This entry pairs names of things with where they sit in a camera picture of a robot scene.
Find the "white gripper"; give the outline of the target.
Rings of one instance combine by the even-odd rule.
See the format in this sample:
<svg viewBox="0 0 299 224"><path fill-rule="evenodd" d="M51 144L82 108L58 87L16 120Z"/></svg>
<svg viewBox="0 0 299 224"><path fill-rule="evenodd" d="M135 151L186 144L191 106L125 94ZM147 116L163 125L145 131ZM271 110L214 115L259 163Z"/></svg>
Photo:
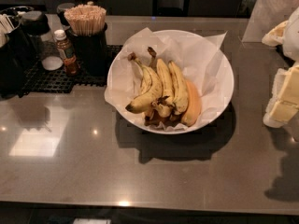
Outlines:
<svg viewBox="0 0 299 224"><path fill-rule="evenodd" d="M283 54L299 60L299 7L288 21L283 21L262 38L262 43L275 47L282 45ZM263 123L272 128L280 128L299 111L299 64L288 70L279 68L272 87L272 97L265 109Z"/></svg>

